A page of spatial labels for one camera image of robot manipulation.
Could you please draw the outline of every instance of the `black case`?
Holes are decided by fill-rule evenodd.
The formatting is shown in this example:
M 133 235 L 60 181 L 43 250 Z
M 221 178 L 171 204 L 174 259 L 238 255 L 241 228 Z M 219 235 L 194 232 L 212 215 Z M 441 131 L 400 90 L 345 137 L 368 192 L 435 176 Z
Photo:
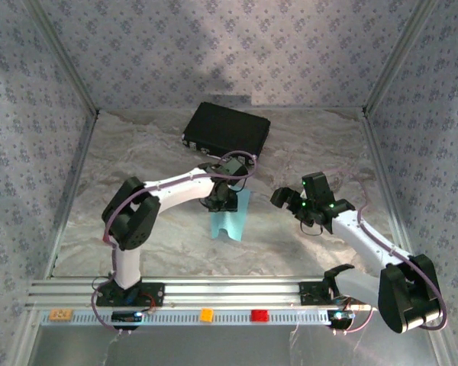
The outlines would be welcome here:
M 269 125 L 266 118 L 203 102 L 185 128 L 182 142 L 191 150 L 211 156 L 243 150 L 259 157 Z

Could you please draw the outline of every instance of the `gray patterned wall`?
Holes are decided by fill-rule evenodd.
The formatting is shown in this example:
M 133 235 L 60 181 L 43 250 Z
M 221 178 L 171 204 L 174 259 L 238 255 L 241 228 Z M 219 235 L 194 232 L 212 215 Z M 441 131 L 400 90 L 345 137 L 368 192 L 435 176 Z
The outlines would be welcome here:
M 458 0 L 439 2 L 373 124 L 411 241 L 436 263 L 458 344 Z
M 43 0 L 104 109 L 361 106 L 412 0 Z
M 22 3 L 0 0 L 0 364 L 44 275 L 86 119 Z

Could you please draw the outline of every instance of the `crinkled white surface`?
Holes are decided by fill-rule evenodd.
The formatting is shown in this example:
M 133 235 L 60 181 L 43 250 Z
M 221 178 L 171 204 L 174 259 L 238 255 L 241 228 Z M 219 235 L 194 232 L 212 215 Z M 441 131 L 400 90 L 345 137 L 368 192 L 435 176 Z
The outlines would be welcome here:
M 101 214 L 122 182 L 136 175 L 152 181 L 185 173 L 212 159 L 185 148 L 180 137 L 194 111 L 101 112 L 82 170 L 54 270 L 55 276 L 106 275 L 111 250 L 102 243 Z M 299 222 L 269 199 L 278 187 L 300 187 L 300 177 L 328 169 L 357 173 L 372 204 L 366 219 L 390 237 L 360 122 L 353 113 L 323 110 L 254 110 L 271 128 L 256 176 L 242 242 L 224 233 L 211 239 L 210 214 L 199 202 L 161 214 L 142 248 L 144 276 L 177 275 L 321 275 L 324 269 L 351 263 L 366 269 L 343 240 L 324 233 L 306 236 Z M 336 199 L 356 207 L 363 193 L 344 175 L 329 175 Z M 305 228 L 318 232 L 318 228 Z

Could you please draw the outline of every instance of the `red block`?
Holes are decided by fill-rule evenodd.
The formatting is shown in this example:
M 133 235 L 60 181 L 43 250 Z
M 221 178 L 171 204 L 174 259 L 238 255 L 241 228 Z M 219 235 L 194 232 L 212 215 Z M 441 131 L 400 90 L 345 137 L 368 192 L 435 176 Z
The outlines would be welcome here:
M 258 323 L 269 322 L 268 310 L 251 310 L 251 321 Z

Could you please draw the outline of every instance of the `light blue cloth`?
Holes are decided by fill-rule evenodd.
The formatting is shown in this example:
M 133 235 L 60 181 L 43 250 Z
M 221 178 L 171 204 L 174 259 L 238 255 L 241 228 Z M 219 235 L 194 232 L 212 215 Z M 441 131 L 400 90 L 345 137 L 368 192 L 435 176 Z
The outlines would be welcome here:
M 232 240 L 241 241 L 244 224 L 246 223 L 247 207 L 250 203 L 249 189 L 237 192 L 237 212 L 211 213 L 212 239 L 219 236 L 219 231 L 224 229 Z

